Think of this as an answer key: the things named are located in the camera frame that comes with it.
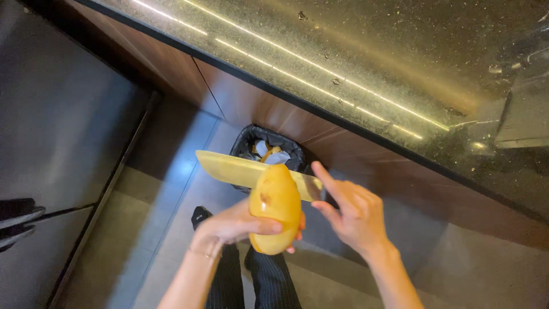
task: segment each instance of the knife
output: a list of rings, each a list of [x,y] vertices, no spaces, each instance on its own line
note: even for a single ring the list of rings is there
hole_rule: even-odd
[[[255,188],[261,173],[269,165],[243,158],[227,156],[217,152],[197,150],[198,161],[213,178],[233,185]],[[298,186],[299,195],[304,201],[321,200],[322,182],[320,179],[290,171]]]

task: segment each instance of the refrigerator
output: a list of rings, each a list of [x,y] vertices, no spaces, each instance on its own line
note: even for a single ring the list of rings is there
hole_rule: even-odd
[[[44,308],[153,91],[0,0],[0,308]]]

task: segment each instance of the tile floor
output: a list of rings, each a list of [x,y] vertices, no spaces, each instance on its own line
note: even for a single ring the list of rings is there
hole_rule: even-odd
[[[60,308],[155,308],[193,235],[195,206],[217,213],[245,195],[212,179],[195,150],[228,153],[242,128],[174,100],[161,103],[136,145],[58,302]],[[336,171],[337,178],[344,179]],[[464,230],[385,202],[389,237],[427,308],[542,308],[549,252]],[[303,308],[381,308],[374,279],[321,215],[287,255]],[[241,261],[248,245],[238,244]],[[253,308],[243,269],[246,308]]]

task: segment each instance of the black pants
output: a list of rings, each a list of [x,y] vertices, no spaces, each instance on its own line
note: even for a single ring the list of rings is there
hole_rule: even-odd
[[[298,295],[282,254],[264,255],[252,246],[244,265],[254,282],[256,309],[301,309]],[[244,290],[236,245],[223,248],[206,309],[244,309]]]

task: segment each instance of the peeled mango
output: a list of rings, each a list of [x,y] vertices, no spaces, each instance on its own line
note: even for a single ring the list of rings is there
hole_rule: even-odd
[[[277,235],[250,233],[250,242],[255,251],[275,255],[292,243],[299,228],[301,198],[286,165],[272,165],[261,174],[250,193],[250,214],[276,219],[283,227]]]

